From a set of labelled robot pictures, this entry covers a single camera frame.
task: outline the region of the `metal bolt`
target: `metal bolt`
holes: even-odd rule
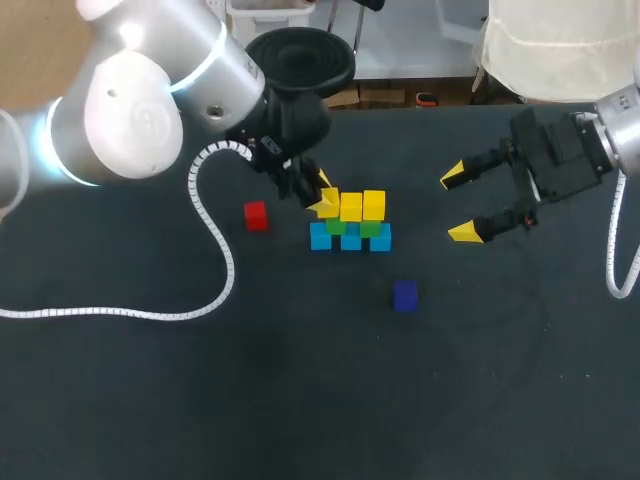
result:
[[[206,112],[207,112],[207,116],[209,118],[212,118],[213,120],[218,120],[222,118],[222,116],[224,115],[224,110],[222,109],[222,107],[218,105],[211,105],[207,107]]]

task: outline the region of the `toy block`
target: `toy block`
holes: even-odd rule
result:
[[[360,224],[360,238],[372,238],[380,235],[380,222],[362,222]]]
[[[347,233],[347,224],[339,218],[327,219],[327,232],[329,235],[344,235]]]
[[[343,193],[340,202],[340,220],[343,222],[362,221],[362,194]]]
[[[309,210],[317,213],[318,218],[337,218],[340,216],[340,192],[337,188],[322,188],[322,200],[311,205]]]
[[[245,203],[244,218],[247,222],[247,230],[250,232],[264,232],[269,226],[264,202]]]
[[[347,233],[340,237],[340,248],[344,251],[362,250],[362,239],[357,223],[347,224]]]
[[[383,222],[386,209],[384,190],[365,190],[362,219]]]
[[[311,233],[311,250],[331,250],[331,235],[327,232],[324,223],[312,223],[309,227]]]
[[[369,242],[369,250],[371,252],[390,252],[391,225],[388,223],[380,224],[380,235],[372,237]]]
[[[411,313],[418,310],[418,285],[413,280],[398,280],[393,286],[393,309]]]

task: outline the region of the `dark gray tabletop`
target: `dark gray tabletop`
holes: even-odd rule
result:
[[[179,324],[0,321],[0,479],[638,478],[640,292],[615,301],[604,277],[615,175],[531,234],[447,235],[513,199],[506,168],[438,180],[515,111],[335,115],[315,157],[342,190],[387,191],[389,255],[312,253],[309,212],[232,155],[210,160],[230,299]],[[186,192],[203,141],[160,178],[29,200],[0,228],[0,305],[208,303],[224,268]],[[633,186],[620,269],[640,241]],[[267,234],[245,231],[252,200]],[[417,314],[392,312],[396,279],[418,281]]]

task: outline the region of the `white fabric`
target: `white fabric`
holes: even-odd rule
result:
[[[593,101],[633,82],[640,0],[490,0],[474,54],[519,95]]]

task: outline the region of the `white cable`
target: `white cable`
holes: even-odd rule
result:
[[[231,254],[231,250],[229,249],[227,241],[222,236],[222,233],[220,233],[220,230],[218,229],[216,224],[213,223],[213,220],[211,220],[211,217],[200,201],[200,196],[198,195],[197,180],[198,172],[200,171],[200,167],[202,166],[204,161],[221,150],[233,150],[240,154],[245,160],[249,162],[252,160],[251,150],[249,150],[246,146],[237,142],[225,140],[222,142],[213,143],[202,150],[193,161],[191,169],[189,170],[189,178],[187,183],[191,202],[193,203],[196,212],[198,212],[198,215],[200,215],[200,218],[213,235],[213,238],[220,246],[220,250],[222,251],[222,255],[224,256],[224,260],[227,265],[227,280],[224,284],[224,288],[222,289],[222,292],[220,292],[220,295],[218,295],[218,297],[210,304],[197,310],[185,313],[144,312],[140,310],[131,310],[129,308],[118,307],[45,308],[43,310],[32,310],[27,312],[17,312],[13,310],[0,309],[0,317],[26,320],[35,318],[67,317],[78,315],[116,315],[120,317],[134,317],[144,318],[148,320],[160,320],[164,322],[175,322],[181,320],[191,320],[193,318],[198,318],[213,312],[216,308],[224,303],[224,301],[231,293],[231,289],[233,288],[233,282],[235,279],[235,265],[233,263],[233,256]]]
[[[616,258],[616,236],[618,234],[618,222],[620,220],[620,209],[622,208],[622,197],[624,196],[624,188],[627,183],[627,177],[620,171],[618,175],[618,186],[613,199],[613,210],[611,211],[611,223],[609,224],[609,240],[607,241],[607,287],[611,295],[618,299],[627,298],[633,290],[633,286],[638,279],[640,273],[640,247],[633,258],[633,263],[624,281],[622,289],[616,285],[615,276],[615,258]]]

